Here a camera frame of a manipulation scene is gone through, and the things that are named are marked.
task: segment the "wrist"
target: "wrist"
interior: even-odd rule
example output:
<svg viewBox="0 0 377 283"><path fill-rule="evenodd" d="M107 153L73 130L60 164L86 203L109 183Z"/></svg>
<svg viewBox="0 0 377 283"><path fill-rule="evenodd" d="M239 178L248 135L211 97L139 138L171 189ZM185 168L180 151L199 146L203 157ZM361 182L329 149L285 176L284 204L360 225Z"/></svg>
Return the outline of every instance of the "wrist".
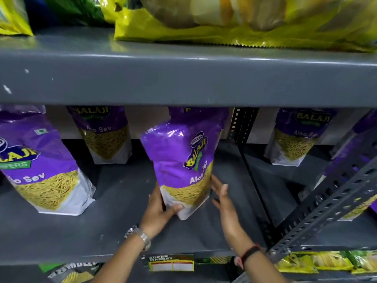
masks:
<svg viewBox="0 0 377 283"><path fill-rule="evenodd" d="M135 233L130 234L126 238L125 244L128 244L128 243L133 245L135 248L139 249L140 252L143 251L144 246L145 246L144 240L138 234L135 234Z"/></svg>
<svg viewBox="0 0 377 283"><path fill-rule="evenodd" d="M234 251L239 256L242 257L245 252L247 252L250 248L255 246L256 244L251 240L251 238L246 234L244 230L239 233L238 238L234 244Z"/></svg>

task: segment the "packet with chips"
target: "packet with chips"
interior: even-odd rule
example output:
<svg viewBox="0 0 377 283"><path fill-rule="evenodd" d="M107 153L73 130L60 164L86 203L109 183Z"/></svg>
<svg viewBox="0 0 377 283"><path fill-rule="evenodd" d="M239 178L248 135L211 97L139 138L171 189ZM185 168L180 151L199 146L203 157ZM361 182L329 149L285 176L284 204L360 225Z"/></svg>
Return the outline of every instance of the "packet with chips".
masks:
<svg viewBox="0 0 377 283"><path fill-rule="evenodd" d="M23 0L0 0L0 35L33 35Z"/></svg>
<svg viewBox="0 0 377 283"><path fill-rule="evenodd" d="M127 0L115 39L372 51L377 0Z"/></svg>

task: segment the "shelf label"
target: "shelf label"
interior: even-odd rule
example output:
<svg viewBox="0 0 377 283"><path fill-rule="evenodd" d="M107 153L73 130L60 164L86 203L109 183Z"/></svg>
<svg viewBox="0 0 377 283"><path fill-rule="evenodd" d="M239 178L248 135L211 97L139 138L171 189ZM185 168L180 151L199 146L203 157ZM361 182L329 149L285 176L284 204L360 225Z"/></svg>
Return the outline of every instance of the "shelf label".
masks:
<svg viewBox="0 0 377 283"><path fill-rule="evenodd" d="M148 257L149 269L157 271L194 271L193 254L166 254Z"/></svg>

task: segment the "wristwatch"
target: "wristwatch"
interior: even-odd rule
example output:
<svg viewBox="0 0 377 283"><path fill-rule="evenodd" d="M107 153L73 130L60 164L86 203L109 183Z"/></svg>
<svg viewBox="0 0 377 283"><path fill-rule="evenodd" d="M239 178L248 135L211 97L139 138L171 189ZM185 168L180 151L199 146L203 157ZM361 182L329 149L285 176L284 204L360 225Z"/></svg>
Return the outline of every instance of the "wristwatch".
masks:
<svg viewBox="0 0 377 283"><path fill-rule="evenodd" d="M150 248L150 239L148 238L148 236L145 234L144 231L142 231L140 228L138 228L136 225L134 225L133 227L131 227L124 235L124 238L127 238L129 235L131 234L137 234L139 235L139 237L141 237L141 239L144 241L144 251L148 250Z"/></svg>

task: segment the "yellow snack packet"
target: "yellow snack packet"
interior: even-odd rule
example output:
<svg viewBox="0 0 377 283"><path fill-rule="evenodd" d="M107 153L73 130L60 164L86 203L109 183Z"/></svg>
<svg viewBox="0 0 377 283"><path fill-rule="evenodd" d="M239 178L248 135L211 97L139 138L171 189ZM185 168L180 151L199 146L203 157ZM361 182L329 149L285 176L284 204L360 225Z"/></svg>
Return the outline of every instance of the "yellow snack packet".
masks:
<svg viewBox="0 0 377 283"><path fill-rule="evenodd" d="M356 267L352 274L377 272L377 251L355 250L348 253Z"/></svg>
<svg viewBox="0 0 377 283"><path fill-rule="evenodd" d="M345 252L327 251L312 253L310 255L314 266L318 270L352 270L353 265Z"/></svg>
<svg viewBox="0 0 377 283"><path fill-rule="evenodd" d="M0 0L0 35L29 35L29 26L23 0Z"/></svg>
<svg viewBox="0 0 377 283"><path fill-rule="evenodd" d="M372 51L377 0L127 0L115 39Z"/></svg>
<svg viewBox="0 0 377 283"><path fill-rule="evenodd" d="M350 211L348 214L346 214L340 220L345 220L345 221L352 221L352 220L354 220L360 214L362 214L371 204L373 204L375 200L377 200L377 195L374 195L369 200L363 202L361 205L359 205L354 210Z"/></svg>
<svg viewBox="0 0 377 283"><path fill-rule="evenodd" d="M275 264L275 267L280 272L285 273L318 273L310 256L299 253L291 253L290 255L284 257Z"/></svg>

